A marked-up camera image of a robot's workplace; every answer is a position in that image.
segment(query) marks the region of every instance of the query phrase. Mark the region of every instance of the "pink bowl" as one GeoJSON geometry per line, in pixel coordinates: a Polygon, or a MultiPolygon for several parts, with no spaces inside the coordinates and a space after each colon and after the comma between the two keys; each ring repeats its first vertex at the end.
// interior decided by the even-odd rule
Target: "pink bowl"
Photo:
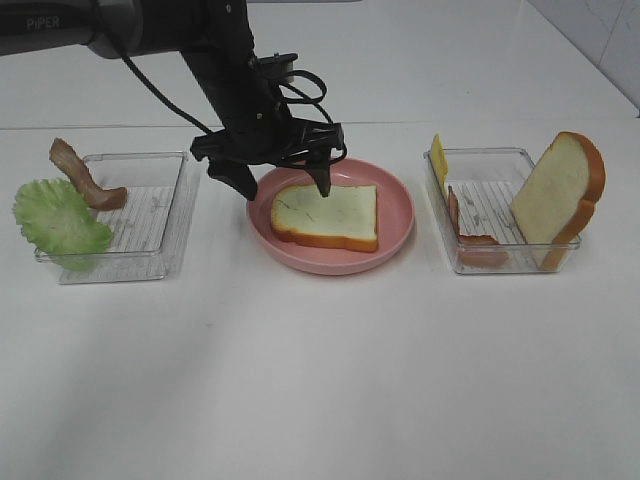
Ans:
{"type": "Polygon", "coordinates": [[[258,182],[258,195],[247,202],[247,215],[262,246],[292,268],[320,275],[348,275],[384,263],[406,242],[415,221],[415,207],[406,187],[389,172],[370,163],[346,158],[331,166],[333,185],[376,185],[378,190],[378,250],[372,253],[303,247],[283,242],[271,231],[275,195],[292,184],[313,183],[302,170],[277,168],[258,182]]]}

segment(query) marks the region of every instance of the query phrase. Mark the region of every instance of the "toast slice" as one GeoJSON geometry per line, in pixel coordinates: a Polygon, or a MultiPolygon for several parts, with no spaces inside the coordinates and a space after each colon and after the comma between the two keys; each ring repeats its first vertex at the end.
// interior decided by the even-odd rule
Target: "toast slice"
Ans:
{"type": "Polygon", "coordinates": [[[298,245],[374,252],[376,186],[334,185],[326,198],[315,185],[285,187],[273,200],[271,229],[278,239],[298,245]]]}
{"type": "MultiPolygon", "coordinates": [[[[602,196],[605,170],[591,141],[560,132],[511,203],[529,244],[567,243],[589,223],[602,196]]],[[[556,270],[564,256],[552,251],[538,259],[540,270],[556,270]]]]}

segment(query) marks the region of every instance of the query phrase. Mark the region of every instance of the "green lettuce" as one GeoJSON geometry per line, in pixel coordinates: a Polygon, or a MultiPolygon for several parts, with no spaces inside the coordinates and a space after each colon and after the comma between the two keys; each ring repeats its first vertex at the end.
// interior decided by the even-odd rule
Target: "green lettuce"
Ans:
{"type": "MultiPolygon", "coordinates": [[[[98,222],[71,182],[35,180],[20,187],[13,214],[22,235],[49,255],[102,253],[113,239],[111,229],[98,222]]],[[[87,270],[86,258],[54,258],[72,270],[87,270]]]]}

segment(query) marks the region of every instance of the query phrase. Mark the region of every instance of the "white table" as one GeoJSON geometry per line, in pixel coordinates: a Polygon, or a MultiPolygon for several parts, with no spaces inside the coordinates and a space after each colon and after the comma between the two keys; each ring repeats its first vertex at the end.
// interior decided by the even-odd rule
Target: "white table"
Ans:
{"type": "MultiPolygon", "coordinates": [[[[249,20],[258,55],[297,52],[296,66],[326,81],[339,122],[638,113],[525,0],[250,4],[249,20]]],[[[175,103],[218,123],[179,54],[136,61],[175,103]]],[[[0,85],[0,128],[185,123],[122,62],[82,46],[1,57],[0,85]]]]}
{"type": "Polygon", "coordinates": [[[289,269],[203,175],[179,276],[56,285],[10,214],[20,184],[55,175],[53,136],[88,154],[175,150],[195,133],[0,132],[1,478],[637,477],[637,121],[347,125],[351,151],[416,203],[387,264],[289,269]],[[455,275],[422,181],[433,134],[537,159],[565,128],[607,162],[581,249],[559,274],[455,275]]]}

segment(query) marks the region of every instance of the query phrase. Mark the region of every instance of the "clear plastic container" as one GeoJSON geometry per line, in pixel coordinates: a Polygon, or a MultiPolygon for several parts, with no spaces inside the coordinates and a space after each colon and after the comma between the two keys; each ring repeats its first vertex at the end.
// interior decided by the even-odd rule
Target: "clear plastic container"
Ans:
{"type": "Polygon", "coordinates": [[[453,270],[463,275],[560,271],[580,247],[580,237],[569,243],[529,244],[511,213],[511,201],[534,167],[527,152],[521,148],[444,151],[449,166],[445,186],[451,186],[458,198],[460,234],[490,235],[499,243],[476,245],[460,240],[431,164],[431,152],[426,152],[427,192],[453,270]]]}
{"type": "Polygon", "coordinates": [[[127,187],[122,209],[94,212],[113,231],[111,246],[99,254],[47,255],[36,249],[36,260],[57,264],[60,284],[158,280],[179,271],[200,180],[188,155],[102,154],[83,160],[101,187],[127,187]]]}

